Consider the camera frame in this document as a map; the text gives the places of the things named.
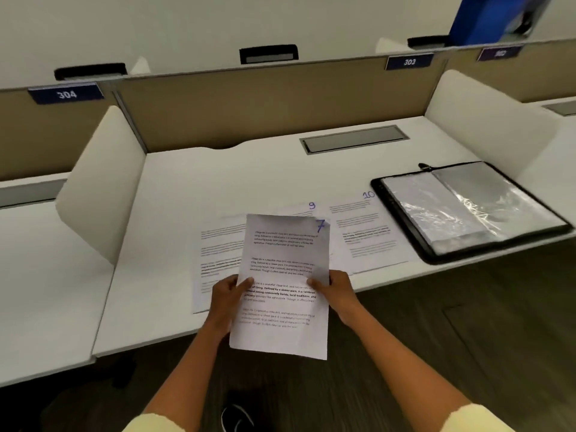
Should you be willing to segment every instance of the handwritten number 7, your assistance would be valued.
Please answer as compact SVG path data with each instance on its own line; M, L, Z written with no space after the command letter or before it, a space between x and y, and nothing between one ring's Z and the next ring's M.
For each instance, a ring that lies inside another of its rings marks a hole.
M320 225L318 225L318 233L320 233L320 230L322 229L322 227L324 227L324 221L326 220L316 220L320 222Z

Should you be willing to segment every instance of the person's left hand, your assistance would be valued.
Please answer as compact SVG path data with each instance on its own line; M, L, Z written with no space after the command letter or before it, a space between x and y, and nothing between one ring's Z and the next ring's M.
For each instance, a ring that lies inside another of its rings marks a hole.
M238 275L229 276L217 282L212 288L212 302L204 326L212 329L218 340L230 332L242 293L254 284L253 277L249 277L238 286L236 286L237 280Z

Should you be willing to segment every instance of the hand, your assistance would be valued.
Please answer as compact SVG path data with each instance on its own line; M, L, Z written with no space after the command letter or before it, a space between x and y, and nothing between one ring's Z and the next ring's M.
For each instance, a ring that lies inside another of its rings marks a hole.
M211 328L218 336L218 341L230 332L242 293L254 284L253 277L249 277L238 286L236 286L237 280L238 275L229 276L217 282L212 288L210 311L203 327Z
M346 326L350 326L358 311L364 308L356 297L348 274L344 271L331 269L329 286L323 285L315 279L308 279L307 283L326 297L330 306L337 312L342 323Z

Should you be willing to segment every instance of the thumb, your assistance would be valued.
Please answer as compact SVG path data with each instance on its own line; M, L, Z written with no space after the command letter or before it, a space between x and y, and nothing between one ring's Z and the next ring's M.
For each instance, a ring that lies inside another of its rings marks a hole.
M238 296L241 296L242 293L244 291L248 291L252 285L254 285L254 277L249 277L248 279L244 279L244 281L242 283L240 283L238 286L236 286L236 288L234 289L234 292Z
M325 285L323 285L322 282L316 279L308 279L306 283L316 291L320 291L321 289L325 288Z

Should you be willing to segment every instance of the desk number plate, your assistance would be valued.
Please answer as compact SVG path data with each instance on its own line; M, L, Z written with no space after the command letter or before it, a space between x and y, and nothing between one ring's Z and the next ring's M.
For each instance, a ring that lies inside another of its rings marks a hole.
M71 101L102 100L104 95L96 82L67 86L28 88L37 104L69 103Z
M511 59L518 56L520 50L522 50L522 45L483 48L480 56L478 56L478 61Z
M434 53L424 55L390 56L386 62L386 71L403 70L405 68L429 67L434 58Z

